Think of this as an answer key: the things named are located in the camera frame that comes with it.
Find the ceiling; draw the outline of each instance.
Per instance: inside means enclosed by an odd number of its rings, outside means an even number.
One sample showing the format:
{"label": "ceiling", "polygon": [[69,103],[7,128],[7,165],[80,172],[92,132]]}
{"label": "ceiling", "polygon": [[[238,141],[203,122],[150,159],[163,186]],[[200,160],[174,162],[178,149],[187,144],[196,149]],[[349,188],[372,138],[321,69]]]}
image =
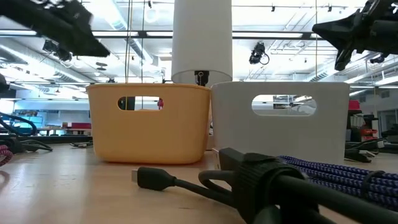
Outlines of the ceiling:
{"label": "ceiling", "polygon": [[[361,9],[366,0],[350,1],[317,1],[314,0],[279,0],[255,1],[232,0],[233,30],[234,31],[261,31],[261,32],[311,32],[316,23],[342,19],[355,10]],[[93,13],[91,27],[95,31],[114,30],[109,15],[120,15],[120,20],[128,20],[127,0],[90,0],[83,1],[83,5]],[[130,30],[172,31],[174,1],[152,1],[152,9],[147,1],[132,1],[132,25]],[[5,17],[0,17],[0,31],[26,30]],[[99,38],[99,41],[111,51],[107,58],[74,57],[71,62],[61,63],[54,55],[42,50],[45,40],[40,37],[0,37],[0,47],[8,52],[20,53],[27,65],[3,65],[1,73],[9,75],[8,81],[42,80],[52,82],[49,88],[59,88],[59,83],[94,83],[105,82],[115,78],[117,82],[125,82],[128,74],[129,82],[159,83],[162,79],[171,78],[172,39],[135,39],[135,46],[142,46],[145,61],[141,66],[140,55],[134,47],[127,47],[125,38]],[[248,61],[251,50],[258,42],[263,42],[270,57],[268,65],[251,65]],[[394,65],[395,56],[390,56],[383,64],[373,65],[366,60],[377,54],[364,52],[362,55],[353,55],[352,63],[342,72],[334,71],[334,62],[337,51],[325,40],[233,40],[233,78],[234,81],[313,81],[343,82],[358,75],[367,74],[361,79],[354,80],[352,85],[370,85],[389,77],[394,77],[395,66],[390,66],[387,72],[382,73],[378,68]],[[106,70],[98,70],[104,63]],[[15,70],[24,72],[33,70],[34,74],[18,74]]]}

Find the blue braided cable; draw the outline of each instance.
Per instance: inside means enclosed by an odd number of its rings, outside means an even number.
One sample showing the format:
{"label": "blue braided cable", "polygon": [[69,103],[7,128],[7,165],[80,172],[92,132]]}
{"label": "blue braided cable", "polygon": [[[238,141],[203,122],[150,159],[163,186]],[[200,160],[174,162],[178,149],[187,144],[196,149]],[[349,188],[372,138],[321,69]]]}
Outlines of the blue braided cable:
{"label": "blue braided cable", "polygon": [[[362,197],[363,180],[370,170],[354,167],[309,162],[290,156],[279,156],[284,163],[295,166],[306,173],[314,184]],[[381,174],[368,180],[366,200],[389,210],[398,212],[398,175]]]}

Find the pink braided cable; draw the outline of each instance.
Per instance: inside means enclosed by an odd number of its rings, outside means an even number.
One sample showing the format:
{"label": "pink braided cable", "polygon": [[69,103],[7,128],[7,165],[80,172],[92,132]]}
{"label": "pink braided cable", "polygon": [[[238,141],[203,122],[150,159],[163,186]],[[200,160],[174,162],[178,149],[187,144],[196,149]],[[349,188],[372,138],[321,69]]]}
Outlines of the pink braided cable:
{"label": "pink braided cable", "polygon": [[2,161],[0,161],[0,167],[1,167],[11,160],[11,158],[13,157],[13,153],[11,151],[8,151],[7,146],[0,146],[0,156],[5,156],[5,158]]}

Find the wooden tabletop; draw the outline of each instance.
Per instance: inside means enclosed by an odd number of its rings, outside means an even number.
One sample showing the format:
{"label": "wooden tabletop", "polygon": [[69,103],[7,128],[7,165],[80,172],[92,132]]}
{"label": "wooden tabletop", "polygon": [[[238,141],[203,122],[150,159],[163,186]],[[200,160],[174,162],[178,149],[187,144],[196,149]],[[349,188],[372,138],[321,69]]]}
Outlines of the wooden tabletop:
{"label": "wooden tabletop", "polygon": [[[212,158],[206,152],[197,164],[160,167],[199,184],[197,175],[213,168]],[[397,161],[397,155],[382,154],[360,166],[397,172]],[[17,155],[0,168],[0,223],[244,223],[235,209],[184,189],[140,189],[131,182],[136,168],[101,162],[92,149],[65,144],[54,146],[53,152]],[[327,209],[322,213],[338,223],[352,223]]]}

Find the white cylinder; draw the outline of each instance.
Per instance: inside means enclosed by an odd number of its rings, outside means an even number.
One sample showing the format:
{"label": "white cylinder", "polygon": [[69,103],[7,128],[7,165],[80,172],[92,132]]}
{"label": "white cylinder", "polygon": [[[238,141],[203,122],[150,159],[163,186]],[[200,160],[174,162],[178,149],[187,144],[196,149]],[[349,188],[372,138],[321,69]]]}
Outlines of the white cylinder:
{"label": "white cylinder", "polygon": [[195,84],[195,70],[210,71],[207,87],[232,81],[231,0],[175,0],[172,81]]}

